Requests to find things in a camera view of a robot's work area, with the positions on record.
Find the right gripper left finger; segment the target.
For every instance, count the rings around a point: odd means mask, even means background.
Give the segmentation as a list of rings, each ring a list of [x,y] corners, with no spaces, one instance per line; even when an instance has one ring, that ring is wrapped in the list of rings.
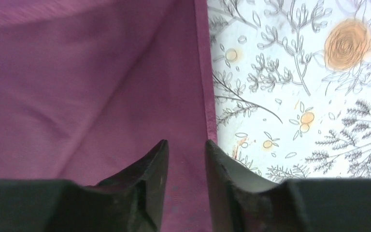
[[[162,140],[94,186],[0,179],[0,232],[158,232],[168,165]]]

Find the purple cloth napkin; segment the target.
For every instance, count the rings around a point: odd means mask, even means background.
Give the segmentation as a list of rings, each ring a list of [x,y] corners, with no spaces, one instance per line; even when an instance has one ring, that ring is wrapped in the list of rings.
[[[95,184],[169,142],[164,232],[212,230],[204,0],[0,0],[0,178]]]

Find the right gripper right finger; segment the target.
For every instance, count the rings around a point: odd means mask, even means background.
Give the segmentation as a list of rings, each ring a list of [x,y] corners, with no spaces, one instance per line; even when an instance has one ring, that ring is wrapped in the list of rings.
[[[205,144],[215,232],[371,232],[371,179],[269,181]]]

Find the floral patterned tablecloth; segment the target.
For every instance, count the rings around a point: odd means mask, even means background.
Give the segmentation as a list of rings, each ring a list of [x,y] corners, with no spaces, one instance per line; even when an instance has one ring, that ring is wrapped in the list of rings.
[[[210,0],[219,146],[274,182],[371,177],[371,0]]]

